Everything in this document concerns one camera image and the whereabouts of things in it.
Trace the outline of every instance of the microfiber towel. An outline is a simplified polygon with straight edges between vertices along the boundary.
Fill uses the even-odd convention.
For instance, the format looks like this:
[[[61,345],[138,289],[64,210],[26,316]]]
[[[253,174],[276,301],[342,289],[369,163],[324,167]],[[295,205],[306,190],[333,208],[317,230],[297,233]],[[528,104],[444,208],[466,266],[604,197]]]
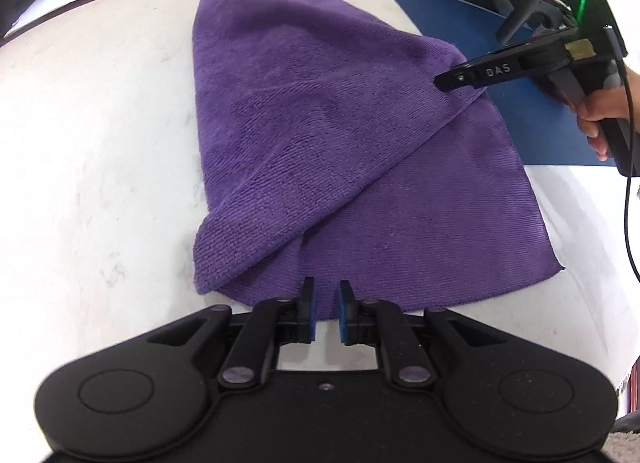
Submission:
[[[464,61],[341,0],[200,0],[193,27],[209,214],[198,292],[248,305],[315,276],[405,310],[501,295],[560,269],[502,117],[438,91]]]

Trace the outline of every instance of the black cable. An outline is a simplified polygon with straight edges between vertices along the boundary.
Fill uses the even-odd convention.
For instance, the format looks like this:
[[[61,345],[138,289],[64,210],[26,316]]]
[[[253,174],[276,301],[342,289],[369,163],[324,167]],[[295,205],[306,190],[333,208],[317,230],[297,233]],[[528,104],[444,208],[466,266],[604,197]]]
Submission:
[[[625,245],[626,245],[626,255],[629,257],[629,263],[631,263],[631,269],[634,271],[636,275],[636,279],[640,283],[640,273],[638,273],[638,267],[636,266],[636,262],[634,261],[633,253],[631,252],[631,243],[629,242],[629,201],[631,199],[631,180],[634,176],[634,135],[636,133],[636,121],[634,114],[634,99],[631,93],[631,86],[629,85],[629,79],[626,74],[626,66],[622,60],[616,60],[616,65],[618,66],[618,74],[620,74],[620,79],[622,80],[623,86],[625,87],[626,93],[626,103],[629,106],[629,126],[630,126],[630,139],[629,139],[629,156],[631,157],[631,168],[629,170],[629,176],[626,178],[626,193],[625,193]]]

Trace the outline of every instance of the screw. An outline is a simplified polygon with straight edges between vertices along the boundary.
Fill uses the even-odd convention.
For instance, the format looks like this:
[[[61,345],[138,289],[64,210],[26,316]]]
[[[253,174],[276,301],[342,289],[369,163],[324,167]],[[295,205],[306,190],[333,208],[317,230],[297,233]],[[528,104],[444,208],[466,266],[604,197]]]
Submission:
[[[406,383],[422,383],[431,378],[431,373],[424,367],[407,366],[398,371],[398,376]]]
[[[227,383],[248,383],[254,379],[254,372],[249,367],[229,367],[222,373],[222,379]]]
[[[226,304],[214,304],[209,308],[211,311],[229,311],[231,306],[227,306]]]

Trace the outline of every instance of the white marble table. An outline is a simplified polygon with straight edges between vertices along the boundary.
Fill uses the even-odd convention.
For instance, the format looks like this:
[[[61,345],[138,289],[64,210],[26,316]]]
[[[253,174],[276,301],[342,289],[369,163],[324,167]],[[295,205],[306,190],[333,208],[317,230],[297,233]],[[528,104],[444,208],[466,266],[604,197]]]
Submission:
[[[346,1],[417,32],[393,0]],[[191,247],[207,211],[191,61],[197,4],[98,0],[0,48],[6,461],[48,452],[31,401],[56,366],[228,302],[197,295],[192,283]],[[567,270],[459,311],[587,361],[618,384],[640,354],[640,287],[622,241],[624,180],[599,167],[527,173]],[[335,346],[335,323],[320,324],[318,337],[283,349],[283,365],[375,364],[370,348]]]

